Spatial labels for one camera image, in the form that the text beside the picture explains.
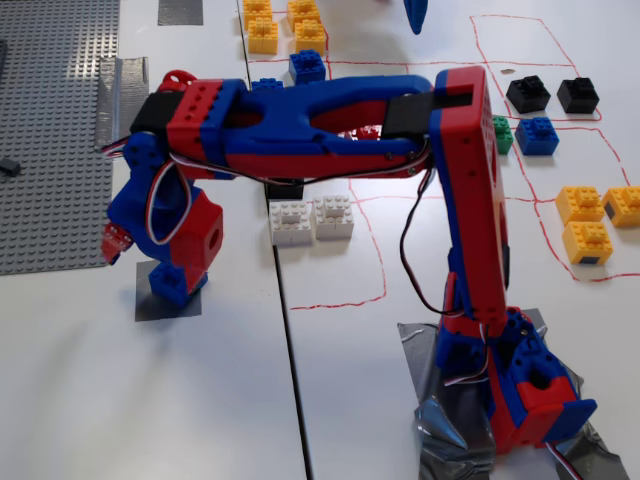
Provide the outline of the blue and red gripper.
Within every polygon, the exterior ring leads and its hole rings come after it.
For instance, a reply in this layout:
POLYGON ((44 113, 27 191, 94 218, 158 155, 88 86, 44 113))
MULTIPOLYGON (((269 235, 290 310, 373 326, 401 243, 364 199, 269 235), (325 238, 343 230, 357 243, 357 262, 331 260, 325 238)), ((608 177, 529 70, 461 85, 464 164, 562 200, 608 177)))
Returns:
POLYGON ((162 138, 134 133, 123 154, 130 177, 107 209, 104 260, 115 264, 136 245, 146 256, 181 270, 191 295, 221 248, 223 209, 199 188, 193 200, 193 183, 170 158, 162 138))

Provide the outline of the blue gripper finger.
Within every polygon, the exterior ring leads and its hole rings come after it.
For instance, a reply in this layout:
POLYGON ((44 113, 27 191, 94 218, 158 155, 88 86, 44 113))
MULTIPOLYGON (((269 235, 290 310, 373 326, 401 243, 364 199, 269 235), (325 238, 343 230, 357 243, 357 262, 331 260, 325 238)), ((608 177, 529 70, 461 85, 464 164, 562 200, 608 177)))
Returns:
POLYGON ((429 0, 404 0, 403 4, 411 31, 419 35, 428 11, 429 0))

